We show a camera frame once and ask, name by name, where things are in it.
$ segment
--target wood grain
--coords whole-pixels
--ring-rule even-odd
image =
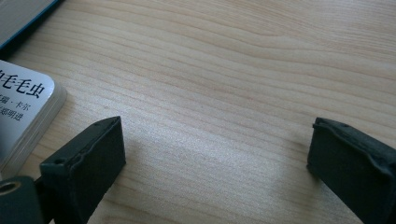
[[[315,117],[396,147],[396,3],[68,0],[10,62],[67,101],[20,174],[122,118],[90,223],[361,223],[305,169]]]

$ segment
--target white book cover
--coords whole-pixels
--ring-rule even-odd
[[[0,173],[14,176],[64,104],[65,90],[44,74],[0,61]]]

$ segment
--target book cover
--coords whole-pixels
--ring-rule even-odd
[[[14,176],[66,98],[51,77],[0,61],[0,173]]]
[[[58,0],[0,0],[0,49]]]

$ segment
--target dark object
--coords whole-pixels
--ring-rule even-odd
[[[38,16],[27,27],[25,27],[17,36],[12,38],[5,46],[0,49],[0,60],[7,61],[27,39],[40,27],[42,23],[63,3],[64,0],[58,0],[49,9],[44,11],[43,14]]]
[[[120,117],[98,121],[43,161],[35,183],[0,182],[1,223],[87,223],[124,164]]]
[[[396,223],[396,150],[337,121],[314,129],[308,170],[364,223]]]

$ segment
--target black plastic piece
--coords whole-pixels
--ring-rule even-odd
[[[124,164],[120,117],[94,123],[43,161],[43,185],[58,206],[55,222],[87,223]]]
[[[0,223],[43,223],[31,177],[17,176],[0,182]]]
[[[125,164],[120,117],[98,121],[40,164],[0,182],[0,223],[87,223]]]
[[[396,150],[334,120],[314,129],[308,170],[364,223],[396,223]]]

